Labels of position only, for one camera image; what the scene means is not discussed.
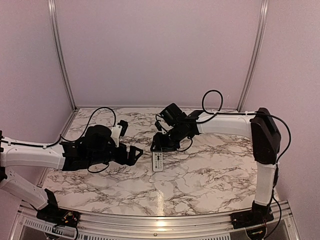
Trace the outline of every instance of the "black cable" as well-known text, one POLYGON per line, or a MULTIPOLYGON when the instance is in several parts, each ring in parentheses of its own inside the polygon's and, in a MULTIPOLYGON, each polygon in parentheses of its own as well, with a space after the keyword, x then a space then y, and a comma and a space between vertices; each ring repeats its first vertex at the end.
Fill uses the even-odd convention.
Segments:
POLYGON ((106 166, 104 169, 99 170, 99 171, 90 171, 89 168, 90 168, 91 166, 88 166, 87 170, 88 170, 89 173, 98 174, 98 173, 101 173, 101 172, 103 172, 104 170, 106 170, 106 169, 109 167, 109 165, 110 165, 110 164, 107 163, 107 166, 106 166))
POLYGON ((76 235, 75 235, 75 238, 73 240, 76 240, 78 237, 79 237, 79 231, 78 231, 78 228, 75 227, 75 230, 76 230, 76 235))
POLYGON ((38 209, 36 209, 31 203, 29 203, 31 205, 31 207, 36 211, 38 212, 38 209))
MULTIPOLYGON (((22 143, 22 142, 15 142, 15 141, 12 141, 10 142, 11 145, 19 145, 19 146, 25 146, 25 147, 33 147, 33 148, 43 148, 44 146, 46 146, 47 148, 50 148, 50 147, 53 147, 55 145, 57 145, 58 143, 60 143, 60 140, 61 140, 61 136, 59 136, 58 140, 54 143, 51 143, 51 144, 43 144, 43 145, 36 145, 36 144, 29 144, 29 143, 22 143)), ((9 144, 8 141, 5 141, 5 140, 0 140, 1 143, 4 143, 4 144, 9 144)))
POLYGON ((266 237, 264 237, 263 239, 267 239, 267 238, 277 229, 277 227, 279 226, 279 224, 280 224, 280 222, 281 222, 281 218, 282 218, 282 209, 281 209, 281 206, 280 206, 279 202, 276 200, 276 198, 275 198, 274 195, 272 195, 272 198, 273 198, 273 200, 276 202, 276 204, 277 204, 278 207, 279 207, 280 216, 279 216, 279 220, 278 220, 278 222, 276 223, 275 227, 274 227, 274 228, 272 229, 272 231, 271 231, 266 237))
MULTIPOLYGON (((88 120, 88 122, 87 122, 87 124, 86 124, 86 126, 85 126, 84 131, 82 132, 81 136, 78 137, 76 140, 68 140, 68 139, 65 139, 63 136, 60 135, 59 138, 58 138, 58 140, 57 140, 56 142, 54 142, 54 143, 52 143, 52 144, 48 144, 48 145, 46 145, 46 144, 43 144, 43 145, 39 145, 39 144, 29 144, 29 143, 15 142, 15 141, 10 142, 10 144, 11 144, 11 145, 18 145, 18 146, 25 146, 25 147, 33 147, 33 148, 43 148, 44 146, 46 146, 46 148, 50 148, 50 147, 53 147, 53 146, 57 145, 58 143, 60 143, 61 139, 63 139, 64 141, 73 143, 73 142, 79 140, 79 139, 85 134, 85 132, 86 132, 86 130, 87 130, 89 124, 90 124, 91 118, 93 117, 93 115, 94 115, 97 111, 99 111, 99 110, 101 110, 101 109, 108 109, 108 110, 110 110, 110 111, 113 113, 113 116, 114 116, 113 127, 114 127, 114 126, 116 125, 116 121, 117 121, 117 116, 116 116, 115 111, 114 111, 113 109, 111 109, 110 107, 102 106, 102 107, 99 107, 99 108, 97 108, 96 110, 94 110, 94 112, 91 114, 91 116, 90 116, 90 118, 89 118, 89 120, 88 120)), ((9 144, 9 142, 8 142, 8 141, 5 141, 5 140, 0 140, 0 142, 1 142, 1 143, 4 143, 4 144, 9 144)))
POLYGON ((165 128, 161 125, 160 120, 159 120, 157 117, 162 118, 162 119, 163 119, 163 117, 160 116, 159 114, 156 114, 156 115, 155 115, 155 121, 159 124, 159 126, 161 127, 161 129, 163 129, 166 133, 168 133, 168 130, 165 129, 165 128))
POLYGON ((186 149, 184 149, 184 150, 176 150, 177 152, 185 152, 185 151, 187 151, 189 148, 191 148, 191 146, 192 146, 192 144, 194 143, 194 141, 193 141, 193 139, 190 138, 190 137, 187 137, 187 138, 191 140, 190 145, 189 145, 186 149))
POLYGON ((88 120, 88 122, 87 122, 87 124, 86 124, 86 126, 85 126, 85 129, 83 130, 83 132, 82 132, 82 134, 80 135, 80 137, 78 137, 76 140, 68 140, 68 139, 65 139, 65 138, 62 137, 62 136, 61 136, 61 138, 62 138, 63 140, 65 140, 65 141, 67 141, 67 142, 70 142, 70 143, 76 142, 77 140, 79 140, 80 138, 82 138, 83 135, 85 134, 85 132, 87 131, 87 128, 88 128, 88 126, 89 126, 89 124, 90 124, 90 121, 91 121, 92 117, 94 116, 94 114, 95 114, 97 111, 99 111, 99 110, 101 110, 101 109, 108 109, 108 110, 110 110, 110 111, 113 113, 113 116, 114 116, 113 127, 114 127, 114 126, 116 125, 116 121, 117 121, 117 116, 116 116, 115 111, 114 111, 112 108, 108 107, 108 106, 102 106, 102 107, 99 107, 99 108, 97 108, 96 110, 93 111, 93 113, 91 114, 91 116, 90 116, 90 118, 89 118, 89 120, 88 120))
POLYGON ((222 93, 216 89, 212 89, 212 90, 209 90, 207 91, 203 97, 202 97, 202 101, 201 101, 201 106, 202 106, 202 110, 206 113, 206 114, 209 114, 209 115, 213 115, 212 117, 208 118, 207 120, 204 120, 204 121, 198 121, 196 124, 204 124, 206 122, 209 122, 210 120, 212 120, 215 116, 218 115, 219 111, 222 109, 222 106, 224 104, 224 96, 222 95, 222 93), (217 110, 216 113, 214 112, 209 112, 206 110, 205 108, 205 99, 206 99, 206 96, 209 94, 209 93, 218 93, 220 95, 220 98, 221 98, 221 102, 220 102, 220 106, 217 110))

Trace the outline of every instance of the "black bracket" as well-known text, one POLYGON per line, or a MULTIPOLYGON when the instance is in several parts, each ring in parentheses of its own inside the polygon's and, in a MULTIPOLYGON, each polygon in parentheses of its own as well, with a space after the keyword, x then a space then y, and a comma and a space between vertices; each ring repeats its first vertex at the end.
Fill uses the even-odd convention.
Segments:
POLYGON ((281 134, 268 109, 260 107, 251 122, 254 160, 261 164, 276 164, 281 134))
POLYGON ((121 132, 120 132, 120 136, 123 137, 126 134, 126 131, 128 129, 128 122, 120 120, 120 122, 118 122, 117 125, 122 127, 121 132))
MULTIPOLYGON (((3 139, 4 137, 2 136, 2 131, 0 130, 0 140, 3 139)), ((1 147, 1 141, 0 141, 0 153, 3 153, 4 149, 1 147)), ((0 182, 3 179, 7 179, 8 176, 6 175, 6 169, 3 166, 0 166, 0 182)))
POLYGON ((178 142, 172 141, 168 134, 157 132, 152 139, 151 152, 174 152, 180 148, 178 142))
POLYGON ((54 193, 45 189, 48 196, 48 205, 38 210, 36 217, 38 219, 56 224, 57 226, 68 226, 76 228, 79 222, 80 213, 78 211, 67 210, 58 207, 54 193))
POLYGON ((251 210, 235 212, 230 216, 234 229, 252 227, 274 220, 274 215, 271 211, 270 204, 267 206, 262 206, 256 204, 255 202, 252 203, 251 210))
MULTIPOLYGON (((120 135, 124 135, 128 128, 126 121, 120 121, 122 126, 120 135)), ((63 156, 65 157, 62 171, 76 171, 87 169, 92 165, 105 164, 114 161, 121 165, 133 166, 143 154, 143 150, 119 143, 116 147, 115 141, 111 138, 112 131, 103 125, 88 127, 85 135, 75 142, 61 142, 63 156)))

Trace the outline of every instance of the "aluminum frame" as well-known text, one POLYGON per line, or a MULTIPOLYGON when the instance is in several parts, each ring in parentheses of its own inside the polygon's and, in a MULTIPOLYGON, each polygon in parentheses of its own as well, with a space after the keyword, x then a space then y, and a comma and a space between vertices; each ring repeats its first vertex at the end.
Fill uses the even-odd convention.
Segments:
POLYGON ((75 99, 72 93, 69 76, 68 76, 64 55, 62 51, 61 41, 60 41, 58 19, 57 19, 57 12, 56 12, 56 0, 48 0, 48 7, 49 7, 51 27, 52 27, 53 38, 54 38, 54 45, 55 45, 55 49, 56 49, 56 53, 59 61, 60 70, 62 73, 62 80, 64 83, 64 87, 65 87, 65 91, 68 97, 70 107, 72 111, 75 111, 77 107, 76 107, 75 99))
MULTIPOLYGON (((288 201, 280 202, 280 206, 289 239, 300 240, 288 201)), ((276 223, 280 216, 278 205, 271 204, 271 209, 274 221, 269 223, 276 223)), ((206 239, 244 231, 244 228, 233 228, 230 218, 233 212, 238 211, 190 216, 132 216, 80 211, 78 231, 79 235, 108 236, 111 239, 206 239)), ((26 220, 49 224, 37 219, 36 214, 27 202, 22 202, 9 239, 20 239, 26 220)), ((57 227, 57 230, 63 231, 64 228, 57 227)))
POLYGON ((245 82, 243 85, 243 89, 240 95, 240 99, 238 102, 237 110, 242 112, 249 94, 250 86, 254 77, 255 68, 258 60, 258 56, 261 50, 262 42, 265 35, 266 23, 267 23, 267 14, 268 14, 268 6, 269 0, 262 0, 261 9, 260 9, 260 17, 258 22, 258 29, 255 37, 254 48, 252 52, 252 57, 250 60, 250 65, 248 72, 246 74, 245 82))

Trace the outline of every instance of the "white remote control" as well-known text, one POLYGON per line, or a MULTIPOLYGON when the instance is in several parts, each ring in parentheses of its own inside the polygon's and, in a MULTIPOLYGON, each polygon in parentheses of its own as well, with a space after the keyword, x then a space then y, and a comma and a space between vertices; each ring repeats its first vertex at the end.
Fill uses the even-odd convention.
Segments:
POLYGON ((162 172, 164 170, 163 155, 161 151, 152 152, 152 170, 162 172))

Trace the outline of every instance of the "white robot arm segment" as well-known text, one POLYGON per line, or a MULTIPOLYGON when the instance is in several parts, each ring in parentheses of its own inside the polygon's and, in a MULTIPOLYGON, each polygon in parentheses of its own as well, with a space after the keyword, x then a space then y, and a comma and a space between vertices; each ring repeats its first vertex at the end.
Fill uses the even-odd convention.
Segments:
POLYGON ((25 200, 37 210, 41 210, 48 205, 48 196, 44 189, 36 187, 13 170, 5 173, 7 178, 0 182, 0 189, 25 200))
POLYGON ((200 134, 229 134, 239 135, 251 139, 251 123, 250 119, 253 117, 250 115, 217 115, 214 120, 206 121, 211 118, 212 115, 202 113, 196 120, 197 128, 200 134))
MULTIPOLYGON (((60 145, 51 147, 30 147, 23 145, 14 145, 16 140, 9 137, 3 139, 8 143, 2 143, 3 152, 1 153, 0 166, 34 166, 45 167, 61 170, 65 164, 65 157, 63 157, 64 148, 60 145)), ((34 142, 21 142, 30 145, 42 145, 34 142)))
MULTIPOLYGON (((202 113, 196 120, 200 134, 228 134, 239 135, 252 139, 252 115, 217 115, 205 123, 212 115, 202 113)), ((275 164, 261 164, 257 162, 257 183, 254 202, 267 206, 272 198, 273 183, 277 166, 275 164)))

